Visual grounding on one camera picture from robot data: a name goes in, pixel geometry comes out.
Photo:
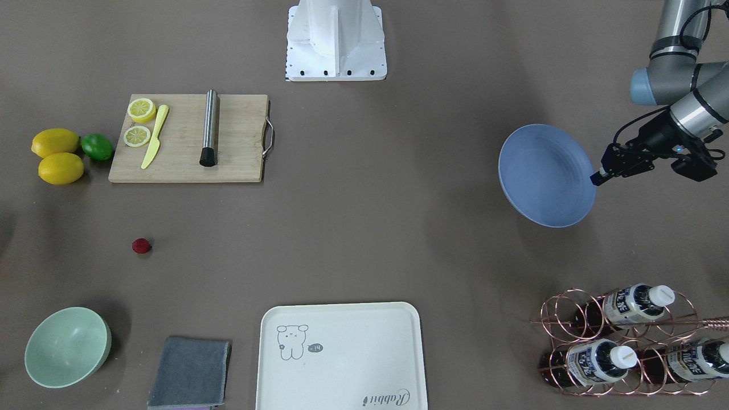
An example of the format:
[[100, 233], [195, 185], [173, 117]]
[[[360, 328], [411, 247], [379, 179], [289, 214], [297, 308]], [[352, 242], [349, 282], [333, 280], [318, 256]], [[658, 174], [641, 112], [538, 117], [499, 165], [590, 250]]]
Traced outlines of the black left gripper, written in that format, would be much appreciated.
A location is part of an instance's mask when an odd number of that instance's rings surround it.
[[654, 161], [673, 159], [672, 170], [696, 182], [718, 174], [719, 150], [706, 147], [719, 138], [719, 129], [711, 128], [702, 138], [683, 130], [670, 114], [659, 114], [638, 130], [627, 143], [608, 145], [601, 159], [601, 169], [590, 176], [599, 187], [617, 177], [628, 178], [654, 169]]

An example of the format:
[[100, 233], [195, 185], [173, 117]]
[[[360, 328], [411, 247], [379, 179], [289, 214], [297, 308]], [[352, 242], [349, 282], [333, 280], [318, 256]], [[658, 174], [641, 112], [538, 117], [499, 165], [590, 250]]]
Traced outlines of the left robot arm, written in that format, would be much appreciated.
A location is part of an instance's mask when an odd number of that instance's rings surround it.
[[700, 63], [711, 26], [711, 11], [727, 13], [726, 1], [666, 1], [649, 63], [633, 73], [630, 96], [654, 105], [632, 140], [613, 140], [591, 176], [599, 186], [654, 169], [671, 159], [674, 172], [696, 182], [714, 177], [726, 154], [708, 144], [722, 135], [728, 119], [727, 62]]

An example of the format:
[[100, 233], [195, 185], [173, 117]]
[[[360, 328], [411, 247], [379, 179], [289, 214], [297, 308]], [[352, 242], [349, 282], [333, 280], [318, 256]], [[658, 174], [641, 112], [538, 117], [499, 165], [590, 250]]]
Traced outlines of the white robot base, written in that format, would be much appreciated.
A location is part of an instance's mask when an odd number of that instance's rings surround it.
[[285, 80], [378, 81], [388, 74], [382, 10], [370, 1], [289, 8]]

